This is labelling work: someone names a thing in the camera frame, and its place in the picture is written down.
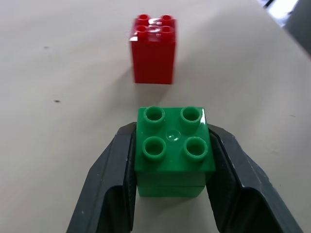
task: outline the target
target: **table surface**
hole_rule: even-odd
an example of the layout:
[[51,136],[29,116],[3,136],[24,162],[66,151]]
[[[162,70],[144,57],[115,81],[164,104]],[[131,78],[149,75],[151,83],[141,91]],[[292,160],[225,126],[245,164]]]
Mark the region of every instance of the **table surface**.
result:
[[[310,59],[255,0],[2,0],[0,13],[0,232],[65,232],[89,168],[149,105],[204,107],[310,231]],[[178,19],[174,85],[133,83],[140,13]],[[206,191],[137,197],[133,232],[147,231],[217,232]]]

